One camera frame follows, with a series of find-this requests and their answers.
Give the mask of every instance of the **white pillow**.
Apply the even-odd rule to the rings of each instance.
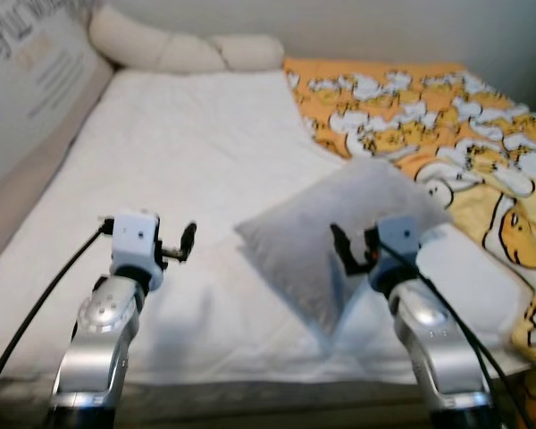
[[[164,48],[156,70],[174,73],[221,72],[226,64],[219,52],[203,39],[174,34]]]
[[[226,70],[218,51],[204,40],[140,24],[109,4],[94,14],[89,36],[99,52],[121,65],[140,70],[182,73]]]
[[[284,46],[272,36],[242,34],[212,36],[216,46],[230,69],[239,72],[259,72],[281,69],[284,63]]]

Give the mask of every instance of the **black cable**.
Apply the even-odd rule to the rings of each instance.
[[[26,329],[28,329],[29,324],[34,319],[39,309],[44,305],[44,302],[46,302],[47,297],[49,297],[49,295],[52,293],[55,286],[57,286],[57,283],[60,282],[60,280],[70,270],[71,266],[75,264],[75,262],[81,257],[81,255],[83,255],[83,253],[93,244],[95,240],[97,240],[97,238],[102,233],[111,233],[112,230],[113,230],[113,219],[105,220],[104,224],[99,227],[96,233],[93,234],[89,238],[89,240],[83,244],[83,246],[81,246],[80,250],[78,250],[73,255],[73,257],[71,257],[71,259],[63,266],[62,270],[50,282],[46,290],[44,290],[44,293],[42,293],[42,296],[39,297],[38,302],[34,304],[34,307],[29,311],[28,315],[26,316],[24,321],[21,323],[20,327],[18,328],[18,331],[16,331],[16,333],[10,340],[8,347],[6,347],[6,350],[4,350],[4,353],[2,353],[2,356],[0,357],[0,374],[2,373],[2,370],[4,369],[8,358],[10,357],[10,355],[12,355],[14,348],[20,341],[21,336],[26,332]]]
[[[481,366],[481,370],[482,370],[482,375],[484,376],[484,380],[486,381],[487,386],[489,386],[490,397],[492,398],[492,403],[495,404],[497,411],[498,411],[498,395],[497,395],[496,389],[494,388],[494,384],[492,383],[492,377],[489,374],[489,369],[486,367],[484,358],[481,355],[481,349],[477,346],[476,343],[472,342],[468,336],[465,336],[465,337],[469,345],[474,350],[474,354],[476,355],[476,360],[479,361],[479,365]]]
[[[448,312],[455,318],[456,323],[465,334],[466,340],[471,345],[471,347],[473,347],[474,352],[477,353],[477,350],[478,350],[477,358],[479,358],[479,361],[481,362],[481,370],[485,378],[487,376],[490,378],[490,376],[488,374],[488,370],[486,369],[484,362],[482,361],[482,358],[480,357],[480,352],[482,352],[482,354],[489,360],[490,365],[497,372],[498,377],[500,378],[500,381],[506,387],[508,396],[510,396],[510,399],[512,400],[513,404],[515,405],[516,410],[522,417],[527,429],[534,429],[532,420],[528,416],[526,409],[522,406],[522,404],[516,397],[515,390],[512,387],[512,384],[508,381],[507,375],[504,374],[504,371],[502,371],[502,368],[500,367],[496,359],[490,354],[489,350],[481,343],[478,337],[471,331],[471,329],[465,324],[465,322],[463,322],[463,319],[461,319],[461,317],[456,313],[455,309],[448,303],[445,297],[443,297],[440,294],[439,290],[433,284],[433,282],[431,282],[431,280],[426,278],[415,265],[411,264],[409,261],[404,259],[397,251],[390,248],[388,245],[386,245],[383,242],[380,242],[380,245],[389,254],[391,254],[391,256],[394,257],[400,264],[413,269],[416,272],[417,277],[419,277],[419,279],[421,279],[421,281],[425,283],[425,285],[431,290],[431,292],[435,295],[435,297],[437,297],[437,299],[440,300],[440,302],[447,308]],[[490,383],[487,381],[487,383],[489,384],[489,389],[492,389],[491,382],[492,380],[490,380]]]

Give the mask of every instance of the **cartoon duck print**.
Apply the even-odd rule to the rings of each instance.
[[[536,121],[528,117],[528,106],[516,105],[507,110],[485,108],[470,121],[471,128],[482,137],[502,141],[516,135],[532,139],[536,136]]]
[[[437,156],[481,175],[490,185],[516,198],[529,197],[534,183],[512,167],[505,151],[496,144],[461,139],[455,147],[440,147]]]
[[[456,75],[463,81],[461,95],[466,102],[474,102],[483,108],[494,107],[498,109],[506,109],[512,105],[507,96],[473,76],[470,72],[460,71]]]
[[[360,73],[353,73],[353,97],[368,108],[390,108],[399,101],[399,92],[405,91],[407,103],[416,103],[420,95],[409,91],[412,77],[402,71],[389,71],[385,73],[387,83],[381,85],[376,79]]]
[[[440,96],[448,96],[462,85],[462,81],[454,73],[425,77],[421,82],[426,91]]]
[[[424,165],[415,175],[415,181],[421,183],[444,208],[453,203],[457,192],[484,183],[479,175],[443,161]]]
[[[402,103],[399,100],[399,104],[403,112],[396,114],[393,119],[400,122],[419,121],[427,114],[427,105],[424,101]]]
[[[400,129],[408,146],[434,145],[440,136],[437,130],[429,130],[424,123],[418,121],[402,122]]]
[[[378,156],[395,162],[416,152],[416,146],[408,146],[399,128],[366,132],[357,140],[348,136],[348,147],[354,155]]]
[[[491,132],[487,133],[487,136],[502,140],[502,146],[507,151],[508,157],[513,161],[514,167],[529,177],[536,179],[535,118],[527,114],[516,116],[512,121],[499,117],[485,122],[485,125],[494,127]]]
[[[435,126],[448,128],[457,134],[463,122],[478,117],[481,112],[482,108],[479,104],[466,102],[462,97],[455,97],[449,107],[439,110]]]
[[[337,133],[363,132],[368,123],[369,114],[364,112],[334,112],[330,116],[330,127]]]
[[[350,158],[351,155],[344,148],[343,145],[339,144],[339,137],[334,132],[328,123],[320,121],[316,118],[304,117],[304,124],[306,125],[312,139],[318,144],[332,153],[342,156],[344,158]]]
[[[292,90],[292,96],[294,97],[294,100],[296,100],[296,103],[298,103],[299,105],[302,105],[305,101],[309,100],[309,97],[306,97],[303,94],[301,94],[298,89],[299,83],[300,83],[299,74],[294,73],[293,71],[287,71],[286,79],[288,80],[288,85],[290,89]]]
[[[308,89],[322,105],[336,105],[348,101],[351,94],[345,88],[345,82],[338,79],[312,79],[308,81]]]
[[[536,224],[528,221],[514,198],[501,196],[483,246],[513,267],[536,270]]]
[[[529,139],[536,141],[536,114],[519,114],[512,119],[512,123]]]

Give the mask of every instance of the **bed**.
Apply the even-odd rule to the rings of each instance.
[[[434,79],[441,75],[437,67]],[[349,70],[361,74],[377,70],[377,64],[288,60],[285,71],[182,77],[118,71],[59,172],[0,254],[0,353],[100,215],[147,209],[161,216],[166,242],[174,244],[189,221],[198,223],[198,231],[190,260],[172,265],[161,289],[147,300],[130,349],[122,425],[337,407],[364,407],[368,415],[362,419],[369,425],[425,421],[411,365],[382,296],[363,285],[333,339],[323,341],[255,269],[234,231],[338,171],[347,162],[342,157],[354,155],[349,149],[359,149],[364,139],[358,133],[372,130],[369,122],[330,119],[335,96],[344,97],[343,119],[369,113],[354,101],[356,83],[345,78]],[[397,79],[405,86],[404,77]],[[452,88],[454,82],[445,79],[434,84]],[[416,96],[410,88],[397,89],[402,90]],[[446,118],[450,126],[466,120]],[[405,156],[417,157],[411,152]],[[414,160],[390,159],[402,171],[412,168],[404,161]],[[510,342],[531,302],[525,281],[532,276],[506,269],[461,226],[438,227],[418,264],[505,371],[519,373],[532,364],[528,358],[536,360]],[[107,272],[110,249],[110,240],[98,241],[21,340],[0,384],[0,427],[42,418],[79,303]]]

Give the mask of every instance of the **cushion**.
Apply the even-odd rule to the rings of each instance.
[[[308,324],[333,334],[363,276],[347,277],[333,247],[331,223],[364,262],[364,229],[383,216],[412,215],[419,232],[448,215],[390,163],[351,161],[291,200],[237,227],[261,272]]]
[[[226,69],[218,51],[204,40],[141,24],[109,4],[94,13],[89,37],[103,55],[140,70],[190,73]]]
[[[235,34],[213,36],[210,41],[231,70],[239,72],[278,70],[284,63],[284,46],[272,36]]]
[[[24,14],[16,12],[18,3],[0,2],[0,253],[112,74],[87,42],[88,2],[55,2],[47,13]]]

